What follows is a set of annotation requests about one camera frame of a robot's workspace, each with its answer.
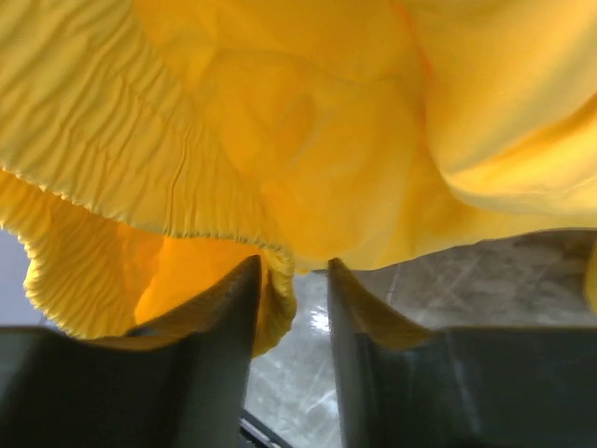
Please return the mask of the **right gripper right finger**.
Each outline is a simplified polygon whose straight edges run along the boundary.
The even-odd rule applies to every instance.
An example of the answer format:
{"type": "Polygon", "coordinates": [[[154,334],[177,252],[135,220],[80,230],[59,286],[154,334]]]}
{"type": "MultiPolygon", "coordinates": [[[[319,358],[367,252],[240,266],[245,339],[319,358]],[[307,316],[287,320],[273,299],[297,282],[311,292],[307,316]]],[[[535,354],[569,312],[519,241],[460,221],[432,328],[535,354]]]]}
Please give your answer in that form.
{"type": "Polygon", "coordinates": [[[427,329],[339,260],[328,318],[346,447],[592,447],[596,331],[427,329]]]}

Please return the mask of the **yellow shorts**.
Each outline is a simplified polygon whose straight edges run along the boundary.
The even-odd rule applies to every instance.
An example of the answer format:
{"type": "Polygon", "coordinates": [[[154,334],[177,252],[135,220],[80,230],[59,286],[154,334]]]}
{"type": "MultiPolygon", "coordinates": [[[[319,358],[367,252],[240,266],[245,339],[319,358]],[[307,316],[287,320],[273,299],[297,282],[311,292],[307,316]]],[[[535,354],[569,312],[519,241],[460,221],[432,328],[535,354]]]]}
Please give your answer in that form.
{"type": "Polygon", "coordinates": [[[592,1],[5,1],[1,225],[32,304],[121,336],[296,273],[596,225],[592,1]]]}

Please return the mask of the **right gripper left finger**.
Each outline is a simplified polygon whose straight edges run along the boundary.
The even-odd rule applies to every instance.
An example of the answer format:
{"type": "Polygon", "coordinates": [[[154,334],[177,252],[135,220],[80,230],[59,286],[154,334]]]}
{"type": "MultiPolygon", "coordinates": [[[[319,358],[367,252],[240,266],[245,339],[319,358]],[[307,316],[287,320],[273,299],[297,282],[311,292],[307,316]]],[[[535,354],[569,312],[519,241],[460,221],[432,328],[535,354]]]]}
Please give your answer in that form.
{"type": "Polygon", "coordinates": [[[2,328],[2,445],[238,446],[259,295],[253,256],[129,336],[2,328]]]}

